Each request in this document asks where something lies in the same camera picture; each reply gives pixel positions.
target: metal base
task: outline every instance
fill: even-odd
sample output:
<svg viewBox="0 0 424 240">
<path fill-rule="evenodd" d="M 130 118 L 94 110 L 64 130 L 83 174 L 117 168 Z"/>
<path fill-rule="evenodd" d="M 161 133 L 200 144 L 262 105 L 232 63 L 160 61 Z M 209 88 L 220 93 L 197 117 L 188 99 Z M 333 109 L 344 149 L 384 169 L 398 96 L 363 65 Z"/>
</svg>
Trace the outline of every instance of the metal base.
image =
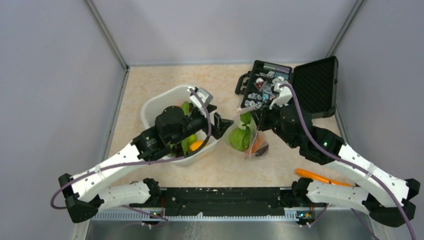
<svg viewBox="0 0 424 240">
<path fill-rule="evenodd" d="M 369 218 L 363 214 L 361 216 L 370 225 Z M 372 237 L 350 209 L 330 208 L 311 228 L 300 228 L 297 223 L 288 221 L 172 221 L 152 229 L 141 226 L 139 221 L 90 221 L 86 240 L 106 239 L 371 240 Z"/>
</svg>

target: green vegetable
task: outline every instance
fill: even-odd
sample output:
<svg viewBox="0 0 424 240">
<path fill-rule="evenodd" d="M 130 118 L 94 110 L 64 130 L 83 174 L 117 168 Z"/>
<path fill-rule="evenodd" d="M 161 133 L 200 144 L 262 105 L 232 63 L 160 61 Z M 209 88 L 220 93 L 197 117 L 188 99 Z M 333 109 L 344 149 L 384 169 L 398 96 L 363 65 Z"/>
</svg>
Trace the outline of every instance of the green vegetable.
<svg viewBox="0 0 424 240">
<path fill-rule="evenodd" d="M 237 151 L 243 152 L 248 149 L 251 140 L 251 130 L 235 128 L 229 134 L 229 144 Z"/>
<path fill-rule="evenodd" d="M 190 145 L 188 145 L 187 138 L 181 141 L 181 148 L 182 152 L 184 153 L 184 156 L 187 155 L 187 153 L 189 152 L 189 146 Z"/>
<path fill-rule="evenodd" d="M 185 116 L 188 116 L 190 113 L 190 104 L 188 101 L 185 101 L 182 105 L 181 105 L 181 109 L 184 112 Z"/>
<path fill-rule="evenodd" d="M 252 130 L 246 126 L 246 136 L 243 138 L 243 147 L 245 147 L 245 149 L 248 149 L 251 144 L 251 134 Z"/>
<path fill-rule="evenodd" d="M 250 112 L 246 112 L 240 115 L 240 121 L 242 121 L 244 124 L 250 124 L 252 121 L 252 115 Z"/>
<path fill-rule="evenodd" d="M 197 140 L 198 140 L 198 136 L 196 134 L 193 134 L 187 137 L 187 146 L 190 147 L 190 145 L 194 144 Z"/>
</svg>

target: metal frame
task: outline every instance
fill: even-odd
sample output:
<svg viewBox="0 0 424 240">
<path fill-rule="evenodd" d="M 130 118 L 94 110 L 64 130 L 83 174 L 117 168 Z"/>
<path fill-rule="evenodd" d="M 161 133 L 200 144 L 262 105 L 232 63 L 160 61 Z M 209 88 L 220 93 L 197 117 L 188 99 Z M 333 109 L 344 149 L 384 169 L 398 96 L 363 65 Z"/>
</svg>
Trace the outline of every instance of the metal frame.
<svg viewBox="0 0 424 240">
<path fill-rule="evenodd" d="M 113 55 L 116 57 L 117 61 L 119 62 L 119 64 L 121 65 L 121 67 L 124 69 L 124 76 L 122 78 L 122 85 L 119 91 L 119 97 L 116 101 L 116 105 L 115 105 L 115 112 L 113 114 L 113 118 L 111 120 L 111 124 L 110 124 L 110 129 L 108 132 L 108 136 L 107 136 L 107 140 L 106 143 L 104 144 L 104 149 L 103 149 L 103 155 L 102 155 L 102 160 L 105 160 L 108 158 L 109 155 L 109 151 L 111 148 L 111 143 L 112 143 L 112 139 L 113 139 L 113 135 L 114 135 L 114 131 L 115 131 L 115 127 L 116 127 L 116 123 L 118 120 L 118 115 L 119 115 L 119 111 L 121 109 L 121 104 L 122 104 L 122 100 L 124 97 L 124 92 L 125 92 L 125 88 L 127 85 L 127 81 L 128 81 L 128 77 L 129 77 L 129 72 L 130 72 L 130 67 L 128 66 L 128 64 L 125 62 L 117 44 L 115 43 L 114 39 L 112 38 L 112 35 L 110 34 L 105 22 L 103 21 L 99 11 L 97 10 L 95 4 L 93 3 L 92 0 L 83 0 L 87 6 L 87 8 L 89 9 L 91 15 L 93 16 L 95 22 L 97 23 L 97 26 L 99 27 L 100 32 L 102 33 L 105 41 L 107 42 L 110 50 L 112 51 Z M 346 18 L 346 21 L 344 22 L 342 28 L 340 29 L 340 32 L 338 33 L 338 35 L 336 36 L 336 38 L 334 39 L 330 49 L 327 52 L 327 57 L 332 56 L 335 51 L 337 50 L 340 42 L 342 41 L 343 37 L 345 36 L 346 32 L 348 31 L 349 27 L 351 26 L 354 18 L 356 17 L 357 13 L 359 12 L 359 10 L 361 9 L 361 7 L 364 5 L 364 2 L 366 2 L 366 0 L 357 0 L 355 5 L 353 6 L 352 10 L 350 11 L 349 15 Z M 350 143 L 350 135 L 349 135 L 349 131 L 346 127 L 346 125 L 344 124 L 344 119 L 343 119 L 343 113 L 340 109 L 340 105 L 338 103 L 338 100 L 336 99 L 336 114 L 335 114 L 335 118 L 336 118 L 336 122 L 340 131 L 341 136 L 346 140 L 346 142 Z M 374 220 L 370 220 L 371 222 L 371 226 L 372 229 L 374 230 L 374 234 L 379 237 L 380 239 L 389 239 L 392 240 L 394 239 L 392 231 L 390 228 L 383 226 L 377 222 L 375 222 Z M 73 233 L 71 236 L 71 240 L 85 240 L 88 230 L 89 230 L 89 225 L 90 225 L 90 220 L 82 222 L 82 223 L 78 223 L 74 225 L 74 229 L 73 229 Z"/>
<path fill-rule="evenodd" d="M 115 43 L 114 39 L 112 38 L 111 33 L 109 32 L 108 28 L 106 27 L 105 22 L 102 19 L 102 16 L 100 16 L 99 11 L 97 10 L 96 5 L 93 3 L 92 0 L 84 0 L 84 3 L 86 4 L 88 10 L 90 11 L 92 17 L 94 18 L 94 21 L 97 23 L 97 26 L 101 32 L 101 34 L 104 37 L 104 40 L 106 41 L 107 45 L 109 45 L 110 50 L 112 51 L 115 58 L 118 60 L 119 64 L 124 70 L 128 70 L 128 64 L 125 62 L 124 58 L 122 57 L 122 54 Z"/>
</svg>

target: plastic bag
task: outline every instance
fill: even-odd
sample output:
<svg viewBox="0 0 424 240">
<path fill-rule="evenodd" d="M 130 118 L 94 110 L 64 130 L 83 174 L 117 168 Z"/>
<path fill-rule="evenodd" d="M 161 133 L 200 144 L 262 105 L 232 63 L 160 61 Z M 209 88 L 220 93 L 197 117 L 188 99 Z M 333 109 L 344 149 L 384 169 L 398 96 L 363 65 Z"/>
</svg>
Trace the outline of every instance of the plastic bag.
<svg viewBox="0 0 424 240">
<path fill-rule="evenodd" d="M 223 136 L 225 144 L 245 159 L 265 156 L 269 149 L 268 141 L 265 134 L 257 130 L 250 113 L 238 114 L 233 120 L 234 124 Z"/>
</svg>

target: black case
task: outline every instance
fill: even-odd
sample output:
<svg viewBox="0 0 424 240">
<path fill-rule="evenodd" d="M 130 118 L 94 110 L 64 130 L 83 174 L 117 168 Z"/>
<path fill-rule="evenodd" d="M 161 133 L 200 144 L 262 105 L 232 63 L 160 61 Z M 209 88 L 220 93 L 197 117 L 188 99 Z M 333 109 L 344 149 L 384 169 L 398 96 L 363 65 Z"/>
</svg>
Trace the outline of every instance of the black case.
<svg viewBox="0 0 424 240">
<path fill-rule="evenodd" d="M 235 89 L 236 94 L 244 94 L 241 102 L 242 108 L 247 107 L 245 105 L 246 100 L 251 100 L 248 98 L 249 94 L 261 93 L 254 83 L 257 78 L 260 78 L 257 74 L 269 71 L 264 69 L 265 65 L 289 69 L 288 82 L 293 86 L 302 109 L 310 112 L 313 119 L 328 118 L 335 114 L 337 72 L 339 67 L 339 62 L 335 56 L 299 65 L 294 69 L 275 63 L 260 60 L 254 61 L 250 74 L 242 75 Z M 249 77 L 248 81 L 244 82 L 244 78 L 247 76 Z"/>
</svg>

